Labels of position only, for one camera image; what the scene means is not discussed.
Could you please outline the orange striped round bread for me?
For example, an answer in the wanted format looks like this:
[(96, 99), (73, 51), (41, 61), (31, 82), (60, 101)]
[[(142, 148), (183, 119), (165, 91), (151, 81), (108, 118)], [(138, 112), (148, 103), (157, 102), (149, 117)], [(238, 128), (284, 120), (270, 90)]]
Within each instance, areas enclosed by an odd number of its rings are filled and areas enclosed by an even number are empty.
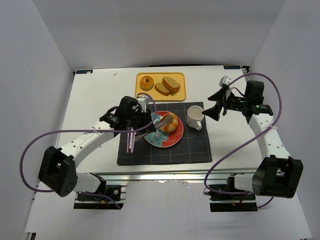
[(159, 128), (164, 133), (173, 132), (177, 128), (177, 126), (179, 125), (178, 117), (174, 113), (167, 112), (162, 116), (162, 119), (166, 118), (168, 116), (172, 116), (172, 118), (173, 118), (172, 122), (171, 123), (165, 123), (163, 126), (161, 126)]

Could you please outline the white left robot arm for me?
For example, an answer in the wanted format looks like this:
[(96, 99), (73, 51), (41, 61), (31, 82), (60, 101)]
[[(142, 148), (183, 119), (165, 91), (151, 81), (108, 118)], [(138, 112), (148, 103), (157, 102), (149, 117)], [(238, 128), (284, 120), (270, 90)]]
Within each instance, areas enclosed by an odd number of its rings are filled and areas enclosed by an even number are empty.
[(156, 130), (154, 117), (147, 108), (152, 97), (139, 93), (136, 98), (124, 96), (118, 106), (110, 108), (89, 130), (60, 146), (51, 146), (44, 152), (38, 179), (60, 197), (79, 192), (95, 197), (105, 193), (106, 181), (95, 173), (77, 172), (77, 167), (93, 151), (119, 134), (127, 134), (129, 142), (135, 137)]

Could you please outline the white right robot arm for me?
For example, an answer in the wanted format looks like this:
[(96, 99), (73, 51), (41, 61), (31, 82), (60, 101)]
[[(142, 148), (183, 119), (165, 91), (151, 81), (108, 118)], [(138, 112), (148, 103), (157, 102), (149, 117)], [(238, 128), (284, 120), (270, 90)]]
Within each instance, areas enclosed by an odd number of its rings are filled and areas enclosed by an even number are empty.
[(236, 173), (228, 178), (224, 189), (206, 188), (220, 195), (245, 195), (288, 198), (294, 197), (297, 190), (303, 163), (294, 159), (282, 143), (274, 124), (277, 119), (269, 105), (263, 103), (264, 83), (250, 80), (246, 84), (242, 97), (232, 92), (231, 79), (224, 76), (220, 80), (220, 90), (210, 96), (208, 100), (215, 101), (214, 107), (202, 113), (216, 121), (227, 111), (241, 112), (254, 132), (254, 141), (257, 141), (262, 162), (255, 173)]

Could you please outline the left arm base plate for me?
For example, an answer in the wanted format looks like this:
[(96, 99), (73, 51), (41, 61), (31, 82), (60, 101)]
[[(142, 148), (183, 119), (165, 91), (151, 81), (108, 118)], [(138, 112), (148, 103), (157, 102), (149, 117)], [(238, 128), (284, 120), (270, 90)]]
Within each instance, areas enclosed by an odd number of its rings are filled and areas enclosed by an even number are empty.
[(77, 193), (73, 208), (78, 210), (120, 210), (126, 199), (124, 185), (106, 185), (102, 196)]

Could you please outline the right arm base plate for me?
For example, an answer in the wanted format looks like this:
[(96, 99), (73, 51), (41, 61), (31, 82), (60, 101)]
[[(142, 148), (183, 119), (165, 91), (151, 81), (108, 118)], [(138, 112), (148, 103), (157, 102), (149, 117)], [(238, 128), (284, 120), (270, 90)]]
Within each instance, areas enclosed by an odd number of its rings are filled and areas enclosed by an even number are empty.
[(209, 196), (212, 213), (256, 212), (257, 202), (253, 194), (230, 195), (203, 190)]

